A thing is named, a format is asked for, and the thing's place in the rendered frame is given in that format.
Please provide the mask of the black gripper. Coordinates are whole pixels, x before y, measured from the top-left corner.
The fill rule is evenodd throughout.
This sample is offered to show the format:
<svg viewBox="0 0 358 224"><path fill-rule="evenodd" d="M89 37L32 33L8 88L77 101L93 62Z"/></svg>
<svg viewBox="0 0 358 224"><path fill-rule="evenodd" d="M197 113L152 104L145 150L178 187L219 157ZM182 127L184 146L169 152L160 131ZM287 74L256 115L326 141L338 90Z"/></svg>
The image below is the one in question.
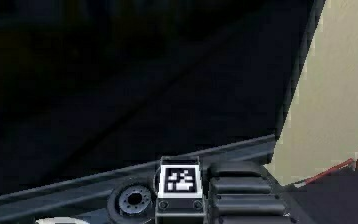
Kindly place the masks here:
<svg viewBox="0 0 358 224"><path fill-rule="evenodd" d="M146 177L129 178L117 184L107 199L111 224L155 224L156 194Z"/></svg>

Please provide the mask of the dark grey red-edged stand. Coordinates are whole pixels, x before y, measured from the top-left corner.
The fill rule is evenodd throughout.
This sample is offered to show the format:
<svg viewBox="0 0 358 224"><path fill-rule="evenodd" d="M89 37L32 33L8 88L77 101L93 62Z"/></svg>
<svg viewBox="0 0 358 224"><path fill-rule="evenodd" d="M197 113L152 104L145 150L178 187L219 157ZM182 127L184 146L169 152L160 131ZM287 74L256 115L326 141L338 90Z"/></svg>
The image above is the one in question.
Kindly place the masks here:
<svg viewBox="0 0 358 224"><path fill-rule="evenodd" d="M358 224L358 161L285 186L316 224Z"/></svg>

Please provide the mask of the white round object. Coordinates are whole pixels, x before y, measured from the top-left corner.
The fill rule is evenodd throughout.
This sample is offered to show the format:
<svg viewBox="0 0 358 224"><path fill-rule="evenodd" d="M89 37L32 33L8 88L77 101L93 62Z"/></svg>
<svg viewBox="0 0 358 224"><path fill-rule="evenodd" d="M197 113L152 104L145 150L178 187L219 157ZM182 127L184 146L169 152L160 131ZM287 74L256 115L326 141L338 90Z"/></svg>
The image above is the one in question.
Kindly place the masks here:
<svg viewBox="0 0 358 224"><path fill-rule="evenodd" d="M75 217L46 217L34 221L34 224L91 224L90 222Z"/></svg>

